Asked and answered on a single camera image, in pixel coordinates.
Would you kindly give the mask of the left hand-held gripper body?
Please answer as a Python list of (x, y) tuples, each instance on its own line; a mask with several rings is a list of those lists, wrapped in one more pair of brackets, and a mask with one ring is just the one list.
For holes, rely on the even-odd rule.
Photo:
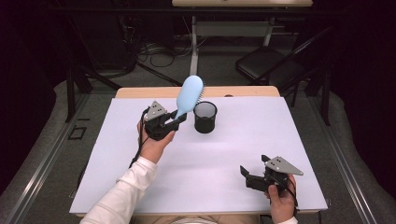
[(144, 115), (145, 131), (148, 136), (154, 140), (162, 140), (171, 131), (165, 129), (165, 124), (169, 122), (163, 122), (163, 115), (169, 113), (162, 105), (157, 101), (153, 101), (148, 111)]

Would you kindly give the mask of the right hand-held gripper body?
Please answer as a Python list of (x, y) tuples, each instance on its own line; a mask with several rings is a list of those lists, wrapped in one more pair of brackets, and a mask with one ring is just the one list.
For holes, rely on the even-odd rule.
[(303, 175), (304, 173), (282, 157), (274, 157), (264, 163), (264, 180), (269, 185), (276, 185), (279, 191), (288, 188), (289, 175)]

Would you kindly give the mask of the black mesh pen holder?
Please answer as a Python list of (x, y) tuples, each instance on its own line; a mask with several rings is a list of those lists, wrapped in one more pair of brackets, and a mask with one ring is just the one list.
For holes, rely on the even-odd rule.
[(194, 128), (198, 133), (211, 133), (215, 129), (217, 107), (208, 101), (198, 103), (193, 109)]

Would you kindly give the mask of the light blue hairbrush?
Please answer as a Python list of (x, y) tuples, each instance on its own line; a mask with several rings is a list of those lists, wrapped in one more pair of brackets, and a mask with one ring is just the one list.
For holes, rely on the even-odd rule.
[(177, 114), (176, 119), (182, 115), (191, 112), (204, 89), (204, 82), (198, 76), (189, 76), (183, 83), (182, 88), (177, 96)]

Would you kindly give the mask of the person's left hand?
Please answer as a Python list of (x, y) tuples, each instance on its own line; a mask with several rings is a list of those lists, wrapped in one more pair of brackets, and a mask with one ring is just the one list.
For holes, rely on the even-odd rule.
[(137, 123), (136, 128), (139, 132), (140, 156), (157, 164), (165, 148), (173, 141), (176, 132), (172, 131), (164, 139), (157, 141), (149, 138), (143, 124)]

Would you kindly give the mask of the person's right hand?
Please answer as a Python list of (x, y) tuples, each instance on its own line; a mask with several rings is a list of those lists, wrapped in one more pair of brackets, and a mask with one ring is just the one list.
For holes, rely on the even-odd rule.
[(266, 197), (270, 200), (270, 214), (274, 224), (295, 217), (296, 181), (289, 175), (288, 190), (279, 192), (275, 185), (270, 185)]

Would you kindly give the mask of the white table mat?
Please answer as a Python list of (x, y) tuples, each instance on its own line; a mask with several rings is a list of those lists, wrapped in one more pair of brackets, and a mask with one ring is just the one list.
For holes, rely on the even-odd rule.
[[(201, 134), (194, 116), (180, 124), (158, 163), (158, 173), (134, 210), (138, 215), (266, 212), (262, 192), (249, 189), (240, 170), (264, 170), (262, 156), (280, 156), (302, 171), (300, 210), (327, 207), (290, 110), (281, 97), (213, 97), (215, 129)], [(136, 123), (150, 99), (113, 99), (72, 202), (85, 214), (128, 169), (137, 149)]]

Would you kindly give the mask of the black metal stand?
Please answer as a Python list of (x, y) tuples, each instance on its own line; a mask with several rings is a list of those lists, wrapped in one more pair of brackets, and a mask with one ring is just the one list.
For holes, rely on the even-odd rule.
[(113, 90), (117, 91), (118, 89), (120, 89), (119, 84), (116, 84), (108, 78), (101, 76), (99, 73), (87, 66), (78, 65), (70, 67), (68, 72), (66, 73), (68, 107), (66, 122), (69, 122), (76, 114), (75, 87), (78, 87), (79, 91), (84, 94), (90, 94), (92, 92), (93, 87), (89, 81), (90, 77), (102, 82)]

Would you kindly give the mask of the black folding chair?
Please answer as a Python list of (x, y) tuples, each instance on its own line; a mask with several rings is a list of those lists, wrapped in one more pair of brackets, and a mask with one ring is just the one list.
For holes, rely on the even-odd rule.
[(331, 30), (331, 26), (327, 27), (288, 54), (265, 46), (255, 49), (237, 60), (235, 69), (245, 76), (251, 85), (275, 86), (279, 91), (283, 91), (315, 71), (314, 68), (309, 69), (297, 63), (296, 58)]

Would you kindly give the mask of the background table with white legs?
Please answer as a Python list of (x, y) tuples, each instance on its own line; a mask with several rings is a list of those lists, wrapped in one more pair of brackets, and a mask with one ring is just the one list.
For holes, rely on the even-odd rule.
[[(313, 0), (172, 0), (174, 7), (187, 9), (297, 9), (313, 5)], [(191, 75), (198, 74), (197, 36), (263, 36), (264, 46), (269, 44), (274, 17), (267, 21), (199, 21), (191, 18)]]

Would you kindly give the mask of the metal floor rail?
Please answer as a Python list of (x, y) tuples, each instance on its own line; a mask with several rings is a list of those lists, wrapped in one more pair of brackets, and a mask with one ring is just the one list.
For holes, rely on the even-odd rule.
[(90, 100), (82, 95), (76, 115), (68, 122), (61, 106), (55, 106), (22, 168), (0, 197), (5, 213), (0, 224), (79, 223), (80, 217), (69, 210), (91, 152), (92, 118), (86, 110)]
[(320, 129), (325, 135), (327, 139), (330, 150), (332, 153), (332, 157), (336, 163), (336, 166), (340, 172), (341, 177), (346, 185), (346, 189), (351, 197), (352, 202), (354, 203), (357, 212), (361, 218), (363, 224), (377, 224), (377, 220), (365, 198), (363, 195), (361, 186), (358, 184), (356, 177), (353, 175), (352, 170), (347, 163), (346, 157), (336, 140), (336, 137), (332, 131), (332, 128), (328, 126), (323, 120), (320, 114), (320, 105), (318, 100), (315, 97), (308, 97), (308, 102), (314, 110), (315, 117), (318, 120), (318, 124)]

